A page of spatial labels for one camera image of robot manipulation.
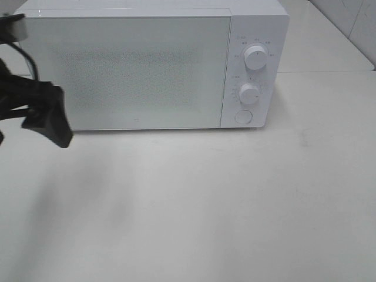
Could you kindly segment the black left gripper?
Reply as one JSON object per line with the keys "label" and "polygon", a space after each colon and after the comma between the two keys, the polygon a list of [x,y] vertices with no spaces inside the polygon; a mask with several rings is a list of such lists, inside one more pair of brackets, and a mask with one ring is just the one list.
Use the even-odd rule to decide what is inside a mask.
{"label": "black left gripper", "polygon": [[[28,37],[24,14],[1,16],[1,44]],[[39,133],[61,148],[73,138],[65,107],[64,92],[51,82],[11,74],[1,61],[1,120],[23,118],[21,128]]]}

